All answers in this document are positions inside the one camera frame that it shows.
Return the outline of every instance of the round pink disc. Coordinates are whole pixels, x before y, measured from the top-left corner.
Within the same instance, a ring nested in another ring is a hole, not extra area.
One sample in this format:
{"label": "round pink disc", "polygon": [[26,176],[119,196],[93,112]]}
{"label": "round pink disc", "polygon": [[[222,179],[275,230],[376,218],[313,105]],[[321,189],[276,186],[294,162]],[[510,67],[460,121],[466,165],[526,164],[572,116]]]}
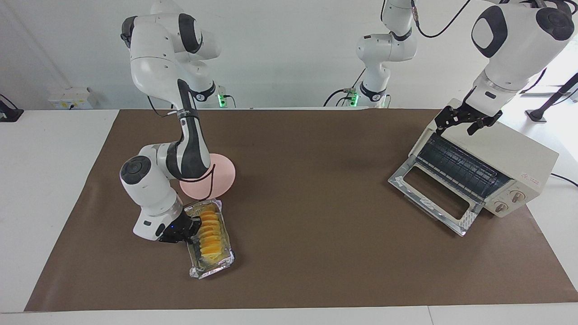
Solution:
{"label": "round pink disc", "polygon": [[213,165],[215,165],[213,192],[210,196],[211,176],[196,183],[180,182],[183,192],[195,200],[201,200],[207,196],[209,196],[207,199],[209,200],[225,194],[235,181],[235,166],[229,158],[216,153],[211,154],[211,168],[213,168]]}

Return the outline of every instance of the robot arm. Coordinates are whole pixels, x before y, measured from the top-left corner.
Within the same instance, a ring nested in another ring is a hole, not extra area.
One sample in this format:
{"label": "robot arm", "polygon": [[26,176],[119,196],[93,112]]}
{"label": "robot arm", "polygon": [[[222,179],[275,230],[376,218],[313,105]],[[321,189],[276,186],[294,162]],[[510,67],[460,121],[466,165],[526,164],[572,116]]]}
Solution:
{"label": "robot arm", "polygon": [[389,34],[363,36],[357,43],[357,56],[366,67],[365,79],[357,90],[361,106],[383,106],[390,78],[385,62],[411,60],[417,51],[417,39],[412,34],[411,0],[388,0],[381,20],[389,28]]}
{"label": "robot arm", "polygon": [[492,126],[501,109],[544,70],[574,32],[570,7],[564,1],[502,3],[477,19],[472,40],[490,62],[474,81],[458,109],[444,108],[436,117],[438,134],[451,126],[472,123],[468,134]]}
{"label": "robot arm", "polygon": [[170,102],[182,128],[179,141],[144,147],[120,172],[129,196],[141,206],[133,232],[163,242],[188,240],[200,221],[190,219],[169,179],[199,179],[210,172],[197,103],[218,105],[216,84],[199,60],[218,57],[214,36],[171,0],[157,1],[151,15],[131,17],[121,38],[131,54],[132,80],[143,93]]}

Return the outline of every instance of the black stand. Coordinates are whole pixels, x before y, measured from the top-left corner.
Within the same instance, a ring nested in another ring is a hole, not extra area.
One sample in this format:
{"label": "black stand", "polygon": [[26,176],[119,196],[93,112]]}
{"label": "black stand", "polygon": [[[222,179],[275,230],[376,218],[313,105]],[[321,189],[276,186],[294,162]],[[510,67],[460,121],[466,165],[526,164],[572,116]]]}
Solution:
{"label": "black stand", "polygon": [[16,122],[24,111],[21,109],[11,109],[6,106],[4,102],[0,101],[0,113],[6,115],[6,117],[0,115],[0,122]]}
{"label": "black stand", "polygon": [[542,105],[539,109],[527,110],[526,115],[534,122],[545,123],[544,112],[556,103],[568,90],[578,83],[578,73],[575,74],[568,82],[566,82],[560,89]]}

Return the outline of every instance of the black stand base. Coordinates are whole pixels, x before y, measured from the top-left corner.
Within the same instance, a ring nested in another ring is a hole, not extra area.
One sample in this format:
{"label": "black stand base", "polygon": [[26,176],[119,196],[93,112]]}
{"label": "black stand base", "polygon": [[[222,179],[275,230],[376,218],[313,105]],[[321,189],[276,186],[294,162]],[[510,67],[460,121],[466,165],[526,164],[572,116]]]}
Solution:
{"label": "black stand base", "polygon": [[24,113],[24,110],[22,109],[13,109],[12,112],[15,113],[14,116],[8,118],[8,117],[0,117],[0,122],[16,122],[19,118],[20,115],[22,115],[22,113]]}
{"label": "black stand base", "polygon": [[532,115],[533,110],[527,110],[526,111],[526,115],[534,122],[536,123],[546,123],[546,119],[544,117],[542,117],[541,119],[537,119]]}

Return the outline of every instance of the brown mat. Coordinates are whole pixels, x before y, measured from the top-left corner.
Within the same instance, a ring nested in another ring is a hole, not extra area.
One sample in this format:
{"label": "brown mat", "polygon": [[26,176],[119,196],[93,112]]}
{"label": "brown mat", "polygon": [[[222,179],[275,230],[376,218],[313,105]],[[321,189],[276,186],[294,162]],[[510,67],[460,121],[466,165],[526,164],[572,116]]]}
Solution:
{"label": "brown mat", "polygon": [[201,112],[209,149],[237,167],[221,198],[237,259],[196,280],[184,244],[132,234],[140,209],[118,179],[180,136],[176,118],[124,110],[26,311],[578,301],[527,208],[460,238],[387,183],[435,113]]}

